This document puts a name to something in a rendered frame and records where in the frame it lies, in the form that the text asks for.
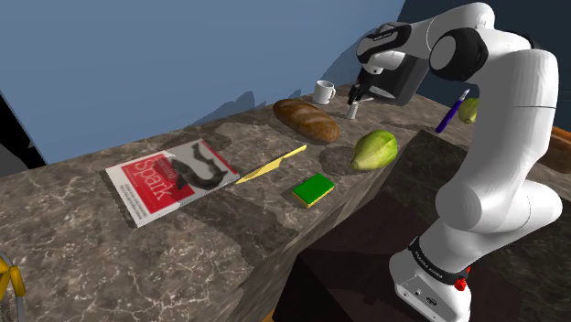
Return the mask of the black kitchen appliance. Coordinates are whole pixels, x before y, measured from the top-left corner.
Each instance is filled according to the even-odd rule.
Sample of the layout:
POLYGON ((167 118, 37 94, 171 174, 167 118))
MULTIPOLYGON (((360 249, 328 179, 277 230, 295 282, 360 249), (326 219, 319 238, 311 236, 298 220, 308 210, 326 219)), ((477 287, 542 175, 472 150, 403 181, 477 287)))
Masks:
POLYGON ((384 70, 378 75, 368 95, 381 102, 404 106, 410 102, 429 71, 429 61, 405 55, 396 70, 384 70))

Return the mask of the white mug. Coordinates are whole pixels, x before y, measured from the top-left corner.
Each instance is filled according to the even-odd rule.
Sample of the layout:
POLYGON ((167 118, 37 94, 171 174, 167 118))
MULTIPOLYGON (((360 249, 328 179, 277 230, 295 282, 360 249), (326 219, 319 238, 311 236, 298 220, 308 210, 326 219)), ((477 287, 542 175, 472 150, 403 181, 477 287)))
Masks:
POLYGON ((335 95, 336 89, 332 82, 327 80, 318 80, 312 94, 312 101, 317 104, 329 104, 335 95))

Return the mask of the brown bread loaf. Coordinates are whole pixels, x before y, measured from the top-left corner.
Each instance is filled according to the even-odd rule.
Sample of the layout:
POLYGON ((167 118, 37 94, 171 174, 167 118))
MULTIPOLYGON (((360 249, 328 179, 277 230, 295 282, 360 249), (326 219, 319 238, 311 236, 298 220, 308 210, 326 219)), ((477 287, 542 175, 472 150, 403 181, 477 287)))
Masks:
POLYGON ((339 138, 339 127, 322 110, 297 99, 283 99, 273 105, 275 117, 305 138, 333 143, 339 138))

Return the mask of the large green ribbed fruit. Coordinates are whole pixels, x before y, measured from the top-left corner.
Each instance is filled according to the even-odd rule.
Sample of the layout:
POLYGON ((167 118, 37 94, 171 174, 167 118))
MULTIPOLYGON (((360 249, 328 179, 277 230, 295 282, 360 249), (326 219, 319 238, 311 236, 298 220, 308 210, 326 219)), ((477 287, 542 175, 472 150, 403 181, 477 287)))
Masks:
POLYGON ((350 167, 373 170, 388 166, 397 156, 395 136, 385 130, 375 130, 363 136, 354 146, 350 167))

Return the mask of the purple pen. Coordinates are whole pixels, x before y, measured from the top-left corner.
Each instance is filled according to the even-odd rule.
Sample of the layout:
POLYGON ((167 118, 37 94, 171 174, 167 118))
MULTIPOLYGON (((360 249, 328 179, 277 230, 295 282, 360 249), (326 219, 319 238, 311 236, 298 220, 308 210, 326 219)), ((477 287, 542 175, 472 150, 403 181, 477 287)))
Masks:
POLYGON ((461 103, 464 102, 464 100, 466 99, 466 96, 469 94, 470 89, 466 89, 457 99, 457 101, 454 103, 454 105, 449 109, 449 111, 447 112, 447 114, 444 116, 444 118, 441 120, 441 122, 439 123, 439 125, 437 126, 437 128, 435 129, 435 132, 440 134, 444 131, 444 129, 447 127, 447 125, 449 124, 449 122, 451 121, 451 119, 453 118, 453 116, 456 114, 456 112, 458 111, 459 106, 461 105, 461 103))

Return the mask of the small green ribbed fruit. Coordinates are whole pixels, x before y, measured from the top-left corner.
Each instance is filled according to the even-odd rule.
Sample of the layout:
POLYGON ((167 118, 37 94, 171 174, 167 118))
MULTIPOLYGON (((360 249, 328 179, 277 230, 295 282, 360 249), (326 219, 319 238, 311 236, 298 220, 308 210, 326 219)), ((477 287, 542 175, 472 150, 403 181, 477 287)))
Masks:
POLYGON ((457 117, 465 124, 473 124, 476 122, 478 114, 478 98, 467 98, 458 107, 457 117))

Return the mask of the green and yellow sponge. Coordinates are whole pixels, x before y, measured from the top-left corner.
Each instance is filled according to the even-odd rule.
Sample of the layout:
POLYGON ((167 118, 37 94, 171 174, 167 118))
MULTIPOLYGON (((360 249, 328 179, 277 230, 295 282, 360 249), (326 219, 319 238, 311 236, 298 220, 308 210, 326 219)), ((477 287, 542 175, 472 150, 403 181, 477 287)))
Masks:
POLYGON ((335 184, 320 173, 308 178, 292 190, 292 195, 306 208, 312 207, 316 202, 326 196, 335 184))

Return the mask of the yellow knife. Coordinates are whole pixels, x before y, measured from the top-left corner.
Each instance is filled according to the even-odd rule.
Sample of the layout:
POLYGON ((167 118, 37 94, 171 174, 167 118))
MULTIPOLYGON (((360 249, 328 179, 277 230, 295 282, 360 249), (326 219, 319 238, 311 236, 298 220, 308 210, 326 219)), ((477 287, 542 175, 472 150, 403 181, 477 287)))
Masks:
POLYGON ((291 157, 291 156, 294 156, 295 154, 298 154, 298 153, 300 153, 300 152, 303 152, 303 151, 305 151, 306 149, 307 149, 307 145, 302 145, 302 146, 300 146, 299 148, 297 148, 297 149, 295 149, 295 150, 293 150, 293 151, 290 151, 290 152, 288 152, 288 153, 286 153, 286 154, 284 154, 284 155, 282 155, 282 156, 279 156, 277 159, 271 161, 270 163, 268 163, 268 164, 266 164, 266 165, 264 165, 264 166, 261 166, 261 167, 255 169, 254 171, 252 171, 251 173, 245 175, 244 177, 241 177, 239 180, 237 180, 237 181, 235 182, 235 184, 241 184, 241 183, 243 183, 243 182, 249 181, 249 180, 251 180, 251 179, 253 179, 253 178, 256 178, 256 177, 259 177, 259 176, 261 176, 261 175, 263 175, 263 174, 266 174, 266 173, 268 173, 268 172, 270 172, 270 171, 272 171, 272 170, 278 168, 278 167, 280 166, 280 164, 281 164, 281 161, 282 161, 283 159, 286 159, 286 158, 289 158, 289 157, 291 157))

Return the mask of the orange-brown block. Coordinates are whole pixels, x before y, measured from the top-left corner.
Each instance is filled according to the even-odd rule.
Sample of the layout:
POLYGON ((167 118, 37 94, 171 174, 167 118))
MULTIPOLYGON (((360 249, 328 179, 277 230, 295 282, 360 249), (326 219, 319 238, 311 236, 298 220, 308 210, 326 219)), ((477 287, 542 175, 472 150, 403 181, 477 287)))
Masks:
POLYGON ((548 150, 539 163, 562 174, 571 173, 571 132, 554 126, 548 150))

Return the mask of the red and white magazine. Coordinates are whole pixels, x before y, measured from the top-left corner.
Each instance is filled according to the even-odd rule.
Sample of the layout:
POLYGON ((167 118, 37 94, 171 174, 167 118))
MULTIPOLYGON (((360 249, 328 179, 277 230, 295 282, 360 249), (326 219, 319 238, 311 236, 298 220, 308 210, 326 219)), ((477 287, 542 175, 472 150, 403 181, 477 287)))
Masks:
POLYGON ((240 178, 199 139, 105 169, 140 228, 240 178))

